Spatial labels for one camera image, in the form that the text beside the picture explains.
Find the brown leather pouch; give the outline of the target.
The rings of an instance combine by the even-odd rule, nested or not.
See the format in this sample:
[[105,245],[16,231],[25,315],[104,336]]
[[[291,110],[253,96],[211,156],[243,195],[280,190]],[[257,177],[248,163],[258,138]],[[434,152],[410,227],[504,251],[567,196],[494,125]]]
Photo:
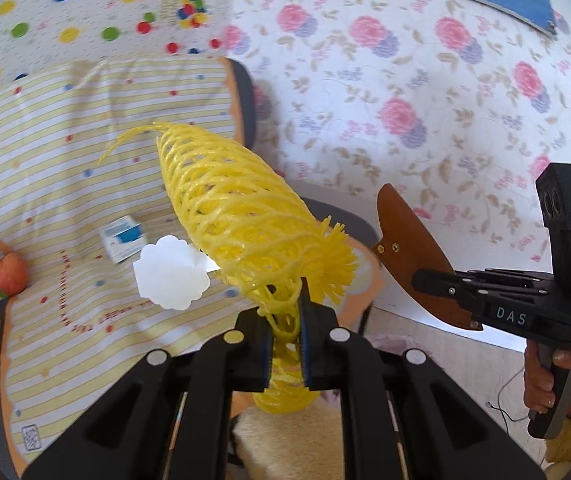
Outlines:
[[397,284],[439,321],[460,330],[483,330],[471,313],[463,310],[449,294],[429,296],[413,287],[413,274],[419,270],[455,272],[434,237],[389,183],[378,192],[377,211],[382,239],[373,246],[373,251]]

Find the yellow foam fruit net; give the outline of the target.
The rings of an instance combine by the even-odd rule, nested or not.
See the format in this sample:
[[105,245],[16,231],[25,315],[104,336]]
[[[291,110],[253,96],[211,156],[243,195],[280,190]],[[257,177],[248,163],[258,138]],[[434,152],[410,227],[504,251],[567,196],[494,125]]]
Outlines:
[[271,377],[255,404],[269,414],[302,411],[317,393],[305,386],[296,354],[299,296],[342,302],[357,270],[343,224],[317,220],[267,162],[202,127],[154,122],[121,133],[110,148],[144,132],[156,135],[165,190],[189,239],[272,328]]

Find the blue white milk carton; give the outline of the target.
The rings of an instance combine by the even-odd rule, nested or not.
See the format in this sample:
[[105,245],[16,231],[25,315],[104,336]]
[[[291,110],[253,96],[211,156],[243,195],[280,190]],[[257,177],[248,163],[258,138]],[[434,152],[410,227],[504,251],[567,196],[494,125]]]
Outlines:
[[99,234],[108,258],[115,264],[141,252],[148,244],[141,224],[129,214],[102,226]]

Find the beige fluffy towel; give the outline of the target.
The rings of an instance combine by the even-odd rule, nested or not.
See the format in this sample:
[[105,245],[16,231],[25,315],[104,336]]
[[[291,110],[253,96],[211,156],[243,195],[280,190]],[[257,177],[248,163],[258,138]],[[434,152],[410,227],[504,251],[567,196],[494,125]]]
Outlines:
[[248,408],[238,415],[232,436],[251,479],[344,477],[342,416],[321,399],[281,415]]

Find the white cloud shaped paper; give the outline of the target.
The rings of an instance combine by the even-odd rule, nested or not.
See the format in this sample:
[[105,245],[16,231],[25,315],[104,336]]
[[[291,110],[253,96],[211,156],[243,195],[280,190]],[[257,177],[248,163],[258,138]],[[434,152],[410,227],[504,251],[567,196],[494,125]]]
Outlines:
[[174,235],[145,245],[133,263],[139,295],[165,310],[188,310],[210,286],[219,266],[205,252]]

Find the red apple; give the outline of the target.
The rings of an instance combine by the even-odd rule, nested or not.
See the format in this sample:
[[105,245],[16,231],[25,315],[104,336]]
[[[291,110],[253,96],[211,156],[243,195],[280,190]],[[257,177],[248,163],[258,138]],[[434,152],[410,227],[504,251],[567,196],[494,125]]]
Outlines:
[[9,252],[0,259],[0,292],[3,295],[18,295],[28,286],[28,281],[28,266],[17,252]]

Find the polka dot birthday backdrop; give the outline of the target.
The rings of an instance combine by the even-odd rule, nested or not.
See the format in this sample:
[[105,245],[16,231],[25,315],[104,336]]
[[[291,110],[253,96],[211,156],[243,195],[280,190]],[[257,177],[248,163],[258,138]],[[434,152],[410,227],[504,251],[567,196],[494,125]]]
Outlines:
[[216,54],[231,0],[0,0],[0,86],[72,61]]

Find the floral pattern wall cloth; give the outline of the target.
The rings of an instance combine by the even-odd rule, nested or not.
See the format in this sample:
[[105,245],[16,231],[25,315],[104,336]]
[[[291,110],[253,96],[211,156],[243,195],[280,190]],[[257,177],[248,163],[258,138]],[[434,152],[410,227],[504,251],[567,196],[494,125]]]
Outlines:
[[571,0],[548,37],[470,0],[233,0],[256,150],[283,177],[384,184],[459,269],[546,270],[535,182],[571,162]]

